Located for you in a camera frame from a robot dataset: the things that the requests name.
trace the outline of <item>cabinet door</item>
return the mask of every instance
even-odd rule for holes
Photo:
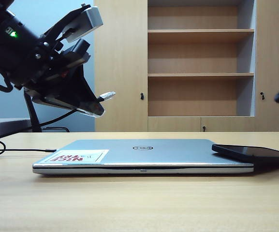
[[[254,131],[255,118],[250,117],[202,117],[201,129],[206,132],[215,131]]]
[[[200,117],[149,117],[148,131],[201,131]]]
[[[147,0],[95,0],[104,25],[95,31],[95,92],[104,102],[96,131],[147,131]]]
[[[256,49],[255,129],[279,131],[279,0],[257,0]]]

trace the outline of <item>dell logo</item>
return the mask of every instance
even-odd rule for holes
[[[133,147],[133,149],[145,151],[145,150],[151,150],[151,149],[153,149],[153,147],[151,147],[151,146],[135,146],[135,147]]]

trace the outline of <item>white component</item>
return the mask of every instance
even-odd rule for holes
[[[92,6],[83,11],[77,18],[70,22],[62,31],[66,32],[69,28],[76,30],[75,33],[67,37],[69,43],[80,39],[86,34],[94,31],[103,25],[103,21],[97,6]]]
[[[116,92],[107,92],[107,93],[103,93],[102,95],[100,95],[101,98],[104,99],[104,101],[111,99],[114,95],[116,94]]]

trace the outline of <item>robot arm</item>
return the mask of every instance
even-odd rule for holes
[[[36,103],[78,110],[89,116],[104,113],[83,76],[90,44],[79,39],[103,24],[97,7],[82,4],[41,36],[26,28],[7,10],[13,0],[0,0],[0,73],[10,92],[24,88]],[[78,40],[65,51],[63,44]]]

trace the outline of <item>keyhole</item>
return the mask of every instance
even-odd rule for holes
[[[263,92],[260,92],[261,96],[262,96],[262,100],[265,100],[265,94]]]

